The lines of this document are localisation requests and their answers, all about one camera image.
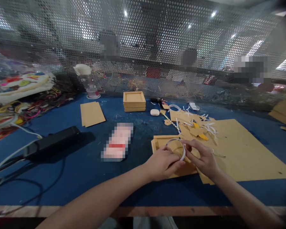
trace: left hand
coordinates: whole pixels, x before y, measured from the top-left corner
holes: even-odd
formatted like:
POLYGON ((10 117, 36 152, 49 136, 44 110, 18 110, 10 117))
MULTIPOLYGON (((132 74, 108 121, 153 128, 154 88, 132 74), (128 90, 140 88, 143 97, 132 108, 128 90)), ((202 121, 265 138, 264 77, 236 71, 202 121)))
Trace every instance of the left hand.
POLYGON ((168 146, 162 146, 142 167, 151 181, 160 181, 169 178, 183 165, 185 162, 180 161, 177 154, 174 154, 168 146))

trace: red object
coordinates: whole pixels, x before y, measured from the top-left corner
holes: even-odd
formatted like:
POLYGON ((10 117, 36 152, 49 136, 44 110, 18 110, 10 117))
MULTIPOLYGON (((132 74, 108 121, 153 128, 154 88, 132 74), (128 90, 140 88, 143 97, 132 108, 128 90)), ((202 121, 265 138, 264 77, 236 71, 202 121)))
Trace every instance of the red object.
POLYGON ((155 67, 148 67, 146 69, 146 77, 159 79, 161 76, 161 69, 155 67))
POLYGON ((109 144, 110 148, 125 148, 125 144, 109 144))

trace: right hand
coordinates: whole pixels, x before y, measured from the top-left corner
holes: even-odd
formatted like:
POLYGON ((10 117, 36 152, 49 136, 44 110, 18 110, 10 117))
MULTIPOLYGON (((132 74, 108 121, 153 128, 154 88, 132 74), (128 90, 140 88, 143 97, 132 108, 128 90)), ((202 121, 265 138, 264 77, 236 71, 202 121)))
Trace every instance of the right hand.
POLYGON ((213 150, 199 141, 193 139, 192 141, 181 141, 186 145, 186 156, 193 162, 199 170, 211 180, 220 173, 220 168, 213 155, 213 150), (194 156, 191 151, 192 147, 198 150, 200 158, 194 156))

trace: yellow paper piece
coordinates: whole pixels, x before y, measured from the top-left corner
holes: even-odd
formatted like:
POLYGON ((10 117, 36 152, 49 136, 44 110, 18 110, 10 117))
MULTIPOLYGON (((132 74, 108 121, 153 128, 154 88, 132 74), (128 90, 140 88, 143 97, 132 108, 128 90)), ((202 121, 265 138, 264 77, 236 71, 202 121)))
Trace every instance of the yellow paper piece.
POLYGON ((209 140, 204 134, 199 134, 198 136, 201 137, 203 140, 209 140))
POLYGON ((194 124, 194 128, 200 128, 200 126, 197 123, 193 122, 193 124, 194 124))

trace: table edge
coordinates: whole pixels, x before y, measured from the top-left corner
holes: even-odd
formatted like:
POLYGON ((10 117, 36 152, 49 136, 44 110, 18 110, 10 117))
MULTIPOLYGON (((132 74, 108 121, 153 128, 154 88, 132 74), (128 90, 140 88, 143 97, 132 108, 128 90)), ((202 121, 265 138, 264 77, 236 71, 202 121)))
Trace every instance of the table edge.
MULTIPOLYGON (((0 217, 46 218, 62 206, 0 205, 0 217)), ((286 216, 286 206, 268 206, 279 216, 286 216)), ((232 216, 237 215, 231 206, 167 206, 167 207, 118 207, 111 217, 135 216, 232 216)))

